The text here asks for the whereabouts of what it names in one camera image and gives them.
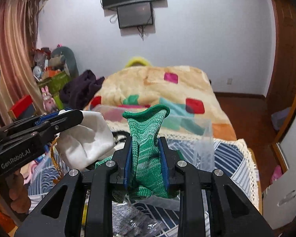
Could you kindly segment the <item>person left hand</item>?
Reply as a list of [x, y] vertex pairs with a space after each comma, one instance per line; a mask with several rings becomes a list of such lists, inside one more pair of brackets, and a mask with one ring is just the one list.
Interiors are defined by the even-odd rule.
[[[22, 176], [20, 170], [17, 170], [13, 174], [13, 181], [11, 183], [11, 187], [9, 188], [9, 196], [12, 200], [11, 209], [17, 212], [18, 214], [21, 213], [28, 213], [31, 200], [28, 197], [28, 191], [24, 187], [24, 177]], [[4, 209], [2, 204], [0, 203], [0, 211], [9, 216], [9, 213]]]

